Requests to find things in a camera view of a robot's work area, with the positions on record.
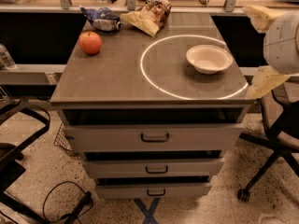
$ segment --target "desk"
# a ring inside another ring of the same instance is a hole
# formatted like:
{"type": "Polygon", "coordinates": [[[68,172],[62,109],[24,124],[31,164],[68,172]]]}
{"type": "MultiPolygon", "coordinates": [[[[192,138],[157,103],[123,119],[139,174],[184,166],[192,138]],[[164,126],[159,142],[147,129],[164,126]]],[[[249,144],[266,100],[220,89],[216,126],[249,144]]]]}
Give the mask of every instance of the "desk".
{"type": "Polygon", "coordinates": [[[102,38],[95,56],[75,46],[50,100],[98,196],[207,194],[253,103],[235,62],[213,76],[188,65],[192,46],[227,49],[210,16],[171,13],[155,38],[126,23],[102,38]]]}

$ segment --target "black handle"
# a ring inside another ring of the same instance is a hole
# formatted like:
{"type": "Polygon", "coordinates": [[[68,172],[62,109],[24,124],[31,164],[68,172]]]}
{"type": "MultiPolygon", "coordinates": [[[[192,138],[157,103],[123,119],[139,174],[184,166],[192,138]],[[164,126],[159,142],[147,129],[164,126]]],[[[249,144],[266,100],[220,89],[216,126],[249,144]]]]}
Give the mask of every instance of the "black handle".
{"type": "Polygon", "coordinates": [[[166,194],[166,190],[163,189],[163,193],[161,193],[161,194],[150,194],[150,191],[147,189],[147,193],[148,193],[149,197],[162,197],[166,194]]]}
{"type": "Polygon", "coordinates": [[[146,172],[148,173],[148,174],[150,174],[150,175],[162,175],[162,174],[166,174],[167,172],[168,172],[168,166],[166,165],[165,166],[165,170],[164,171],[150,171],[149,170],[149,167],[148,166],[146,166],[146,172]]]}
{"type": "Polygon", "coordinates": [[[140,135],[140,137],[144,143],[166,143],[169,140],[169,133],[167,133],[162,139],[147,139],[143,133],[140,135]]]}

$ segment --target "clear bottle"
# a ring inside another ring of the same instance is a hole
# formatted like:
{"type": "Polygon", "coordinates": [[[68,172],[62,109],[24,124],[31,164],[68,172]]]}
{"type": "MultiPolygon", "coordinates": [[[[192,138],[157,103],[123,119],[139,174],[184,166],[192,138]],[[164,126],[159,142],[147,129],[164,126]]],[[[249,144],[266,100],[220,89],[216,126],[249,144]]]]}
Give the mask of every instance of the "clear bottle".
{"type": "Polygon", "coordinates": [[[7,70],[13,70],[17,68],[17,65],[10,56],[6,46],[2,44],[0,44],[0,60],[0,63],[2,63],[7,70]]]}

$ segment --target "blue chip bag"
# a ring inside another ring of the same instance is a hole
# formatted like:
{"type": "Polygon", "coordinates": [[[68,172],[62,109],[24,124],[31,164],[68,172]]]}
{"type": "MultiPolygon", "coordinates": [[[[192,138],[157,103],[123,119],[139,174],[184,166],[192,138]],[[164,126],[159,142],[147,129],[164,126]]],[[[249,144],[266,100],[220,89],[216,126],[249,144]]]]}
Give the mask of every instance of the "blue chip bag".
{"type": "Polygon", "coordinates": [[[122,27],[121,19],[108,7],[103,8],[80,8],[88,22],[95,29],[104,33],[116,33],[122,27]]]}

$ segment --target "blue tape x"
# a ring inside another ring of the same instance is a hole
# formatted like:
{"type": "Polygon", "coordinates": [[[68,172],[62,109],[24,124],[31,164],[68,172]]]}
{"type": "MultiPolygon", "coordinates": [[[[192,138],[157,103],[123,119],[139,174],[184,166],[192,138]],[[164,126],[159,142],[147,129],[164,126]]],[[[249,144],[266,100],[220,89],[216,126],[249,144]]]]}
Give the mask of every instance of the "blue tape x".
{"type": "Polygon", "coordinates": [[[145,218],[143,220],[143,224],[158,224],[158,221],[155,219],[153,214],[158,206],[159,201],[160,201],[160,198],[154,198],[150,205],[150,208],[148,210],[146,205],[144,205],[140,199],[138,199],[138,198],[134,199],[134,202],[136,203],[136,205],[139,207],[140,211],[145,216],[145,218]]]}

